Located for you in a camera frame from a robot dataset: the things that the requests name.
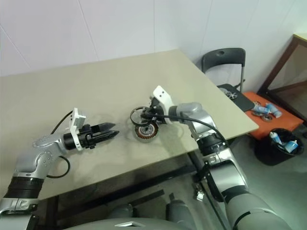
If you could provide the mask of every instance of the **floor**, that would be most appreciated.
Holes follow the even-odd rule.
[[[307,84],[276,92],[276,95],[307,117]]]
[[[295,130],[295,135],[301,138],[307,148],[307,139],[302,137],[302,133],[306,131],[307,128],[301,126]],[[248,178],[250,191],[265,200],[276,213],[285,219],[293,230],[305,230],[307,226],[307,150],[302,155],[276,166],[266,166],[256,159],[253,153],[255,144],[255,140],[249,136],[237,138],[232,144],[233,153]],[[189,164],[191,164],[189,158],[183,155],[120,177],[111,178],[84,189],[63,194],[59,198],[59,209],[103,196],[129,184],[137,183],[146,180],[146,178]],[[191,175],[168,180],[157,186],[110,202],[107,205],[83,212],[73,218],[61,220],[59,224],[64,227],[74,226],[103,219],[117,205],[129,203],[160,190],[163,190],[164,195],[137,206],[141,217],[164,219],[165,206],[169,202],[169,195],[174,193],[175,198],[182,199],[188,204],[198,230],[223,229],[209,200],[205,198],[202,203],[194,199]],[[44,207],[44,201],[42,201],[40,207]]]

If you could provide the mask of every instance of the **beige tabletop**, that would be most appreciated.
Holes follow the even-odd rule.
[[[44,182],[39,198],[55,196],[197,148],[188,127],[164,125],[151,143],[132,135],[133,108],[149,105],[161,85],[175,103],[200,102],[226,139],[258,128],[179,50],[87,63],[0,78],[0,196],[6,192],[18,154],[47,135],[73,107],[87,122],[113,122],[120,133],[95,149],[67,154],[71,171]],[[68,127],[64,121],[59,132]],[[59,160],[53,175],[62,174]]]

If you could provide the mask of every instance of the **orange chair seat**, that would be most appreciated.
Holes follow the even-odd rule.
[[[255,94],[254,92],[245,92],[243,93],[247,98],[249,98],[252,102],[258,101],[261,103],[262,106],[265,106],[266,103],[271,103],[270,101],[260,97],[259,95]],[[246,115],[249,116],[254,122],[257,123],[259,129],[256,131],[251,132],[250,134],[260,140],[263,137],[267,136],[270,131],[274,128],[284,128],[290,131],[293,131],[297,128],[300,124],[303,123],[303,120],[294,116],[293,114],[289,113],[288,111],[284,110],[283,108],[275,105],[276,108],[283,113],[283,115],[279,118],[275,118],[273,116],[273,120],[271,122],[265,122],[262,120],[261,117],[254,116],[252,111],[246,111]]]

